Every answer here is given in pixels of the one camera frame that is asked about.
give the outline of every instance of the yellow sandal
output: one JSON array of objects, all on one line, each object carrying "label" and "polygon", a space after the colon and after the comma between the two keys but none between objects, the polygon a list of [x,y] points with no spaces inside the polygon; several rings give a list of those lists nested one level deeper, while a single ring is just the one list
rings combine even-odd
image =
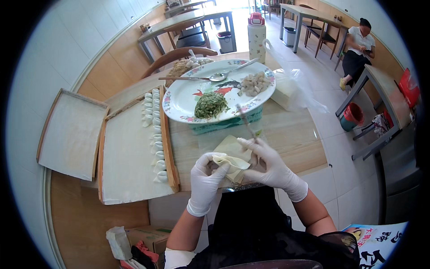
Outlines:
[{"label": "yellow sandal", "polygon": [[342,91],[345,91],[345,84],[344,84],[344,80],[341,78],[341,81],[339,83],[339,86],[341,87]]}]

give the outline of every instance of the water bottle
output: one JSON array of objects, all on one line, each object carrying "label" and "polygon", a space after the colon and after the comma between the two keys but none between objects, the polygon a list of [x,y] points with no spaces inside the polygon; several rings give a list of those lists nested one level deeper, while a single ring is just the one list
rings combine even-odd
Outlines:
[{"label": "water bottle", "polygon": [[266,61],[266,49],[263,46],[263,40],[266,38],[266,26],[261,13],[254,12],[248,18],[248,43],[249,59],[258,58],[258,62]]}]

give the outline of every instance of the trash can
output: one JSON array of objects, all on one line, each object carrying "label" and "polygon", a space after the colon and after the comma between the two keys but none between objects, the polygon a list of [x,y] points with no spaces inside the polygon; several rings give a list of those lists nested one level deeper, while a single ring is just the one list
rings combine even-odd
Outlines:
[{"label": "trash can", "polygon": [[288,48],[294,47],[295,29],[291,27],[284,27],[283,43]]},{"label": "trash can", "polygon": [[214,24],[221,25],[221,19],[220,18],[213,19],[213,21],[214,21]]},{"label": "trash can", "polygon": [[364,115],[361,108],[355,103],[350,103],[345,109],[344,114],[341,118],[342,128],[345,131],[349,132],[349,131],[352,131],[352,129],[354,129],[355,126],[363,125],[363,122],[364,122]]},{"label": "trash can", "polygon": [[217,34],[221,54],[233,52],[233,43],[231,41],[231,32],[220,32]]}]

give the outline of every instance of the wooden tray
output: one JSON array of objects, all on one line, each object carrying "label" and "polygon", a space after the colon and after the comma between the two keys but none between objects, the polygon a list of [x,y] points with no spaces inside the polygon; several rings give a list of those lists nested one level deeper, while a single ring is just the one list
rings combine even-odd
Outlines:
[{"label": "wooden tray", "polygon": [[107,104],[60,89],[46,117],[36,161],[49,169],[91,181]]},{"label": "wooden tray", "polygon": [[[164,86],[157,88],[162,100]],[[150,164],[154,155],[150,153],[152,146],[149,140],[153,135],[153,126],[145,128],[141,121],[141,101],[144,100],[145,93],[112,112],[103,121],[97,178],[99,199],[104,204],[147,200],[179,191],[179,177],[170,145],[169,124],[162,109],[161,134],[169,184],[153,181],[156,173]]]}]

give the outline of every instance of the teal bucket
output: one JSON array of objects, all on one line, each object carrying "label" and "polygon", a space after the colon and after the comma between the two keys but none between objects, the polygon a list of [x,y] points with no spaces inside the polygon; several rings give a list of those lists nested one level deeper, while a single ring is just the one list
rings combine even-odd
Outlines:
[{"label": "teal bucket", "polygon": [[345,131],[349,132],[349,131],[352,131],[357,126],[357,124],[355,122],[353,122],[353,121],[347,120],[345,118],[345,116],[342,115],[342,117],[341,117],[341,126],[342,126],[342,129],[344,129]]}]

